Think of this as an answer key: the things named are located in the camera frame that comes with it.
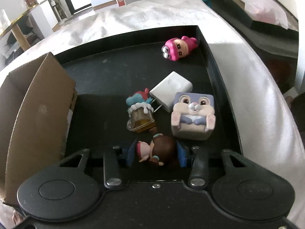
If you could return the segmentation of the brown-haired doll figurine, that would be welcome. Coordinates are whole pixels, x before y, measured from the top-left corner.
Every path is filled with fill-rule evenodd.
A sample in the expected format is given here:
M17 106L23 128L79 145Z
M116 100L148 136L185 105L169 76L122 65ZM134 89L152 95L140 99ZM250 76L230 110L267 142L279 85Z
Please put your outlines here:
M152 135L150 143L138 141L136 144L138 161L149 161L158 166L163 166L174 153L175 139L172 136L160 133L157 127L153 127L149 132Z

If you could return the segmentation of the white bed blanket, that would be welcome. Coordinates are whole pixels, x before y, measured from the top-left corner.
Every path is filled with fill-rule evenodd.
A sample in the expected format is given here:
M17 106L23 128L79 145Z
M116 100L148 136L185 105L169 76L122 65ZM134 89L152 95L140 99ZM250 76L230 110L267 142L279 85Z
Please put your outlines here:
M246 157L286 178L296 192L288 216L304 228L304 146L292 113L270 72L250 45L202 0L143 0L103 10L64 26L1 71L51 52L130 31L197 25L229 93Z

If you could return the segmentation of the brown cardboard box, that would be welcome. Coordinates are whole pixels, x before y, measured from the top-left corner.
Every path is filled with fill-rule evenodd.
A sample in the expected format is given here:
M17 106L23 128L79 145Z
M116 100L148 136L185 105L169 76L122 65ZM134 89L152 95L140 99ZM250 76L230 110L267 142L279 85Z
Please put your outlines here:
M19 186L65 154L78 93L52 53L1 81L1 202L17 205Z

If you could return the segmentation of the black tray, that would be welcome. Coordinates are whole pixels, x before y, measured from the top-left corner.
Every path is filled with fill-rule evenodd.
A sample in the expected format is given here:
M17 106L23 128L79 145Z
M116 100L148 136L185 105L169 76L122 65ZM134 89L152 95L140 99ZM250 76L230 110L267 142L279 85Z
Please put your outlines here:
M199 47L181 61L164 59L161 45L171 36L183 34L197 38ZM222 149L242 152L224 81L197 26L160 27L110 36L57 53L56 58L75 80L78 92L65 154L90 149L89 174L96 176L102 169L102 155L112 146L118 147L116 155L123 177L144 182L186 179L191 171L192 146L207 150L213 177L223 173ZM140 163L128 157L128 149L136 140L152 136L149 131L135 133L127 129L126 99L135 92L149 96L150 90L172 71L189 80L195 92L215 97L216 128L205 141L179 140L187 149L184 167L176 152L164 166Z

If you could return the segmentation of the white plastic bag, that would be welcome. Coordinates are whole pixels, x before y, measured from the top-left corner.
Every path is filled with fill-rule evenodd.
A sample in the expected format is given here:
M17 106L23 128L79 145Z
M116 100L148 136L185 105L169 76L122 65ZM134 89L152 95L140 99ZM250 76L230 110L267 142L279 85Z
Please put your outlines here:
M255 21L290 28L287 14L274 0L240 0L245 4L245 12Z

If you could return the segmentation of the gold-edged side table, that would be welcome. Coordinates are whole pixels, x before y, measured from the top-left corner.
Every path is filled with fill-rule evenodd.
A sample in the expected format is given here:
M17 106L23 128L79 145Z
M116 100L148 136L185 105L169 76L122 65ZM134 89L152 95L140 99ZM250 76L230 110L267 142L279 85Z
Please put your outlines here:
M38 3L36 5L31 6L30 8L28 8L25 12L23 12L16 20L11 21L11 24L8 25L2 32L1 32L1 39L9 32L11 31L15 37L15 39L17 40L17 42L19 43L19 45L21 46L21 48L23 49L23 51L27 51L31 45L28 42L26 36L23 34L22 30L20 29L18 22L20 21L20 19L22 19L23 17L25 17L26 15L28 15L30 12L32 12L35 8L39 7L40 5L42 5L43 3L47 2L49 0L43 0L41 3Z

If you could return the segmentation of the red blue beer-mug figurine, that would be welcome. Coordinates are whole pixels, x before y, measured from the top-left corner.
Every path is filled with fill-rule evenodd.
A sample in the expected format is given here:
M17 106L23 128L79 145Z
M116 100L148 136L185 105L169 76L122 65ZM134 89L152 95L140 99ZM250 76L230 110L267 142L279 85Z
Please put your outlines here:
M127 129L129 131L140 133L156 126L152 102L153 98L149 96L148 88L144 91L137 91L126 99L129 115Z

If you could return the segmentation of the grey bunny cube toy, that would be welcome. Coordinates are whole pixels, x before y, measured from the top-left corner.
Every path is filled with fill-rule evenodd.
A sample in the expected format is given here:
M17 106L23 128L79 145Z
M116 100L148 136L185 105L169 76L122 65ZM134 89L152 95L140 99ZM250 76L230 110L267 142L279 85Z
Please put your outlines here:
M177 92L171 113L173 136L196 141L207 140L216 125L214 96Z

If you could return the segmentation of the pink cartoon figurine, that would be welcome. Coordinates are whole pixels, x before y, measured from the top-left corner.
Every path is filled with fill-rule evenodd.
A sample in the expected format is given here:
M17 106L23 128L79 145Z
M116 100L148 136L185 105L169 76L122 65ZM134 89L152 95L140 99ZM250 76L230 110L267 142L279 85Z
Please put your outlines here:
M165 59L178 61L186 57L198 47L198 40L193 37L182 36L181 38L172 38L162 47L162 55Z

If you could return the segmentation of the white charger cube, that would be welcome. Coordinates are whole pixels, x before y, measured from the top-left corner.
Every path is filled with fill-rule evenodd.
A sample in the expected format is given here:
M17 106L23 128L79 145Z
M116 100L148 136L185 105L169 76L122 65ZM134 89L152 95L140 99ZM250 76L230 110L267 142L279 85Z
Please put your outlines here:
M192 83L178 74L172 71L166 76L160 83L158 83L149 94L161 105L167 112L171 113L174 105L176 93L192 92Z

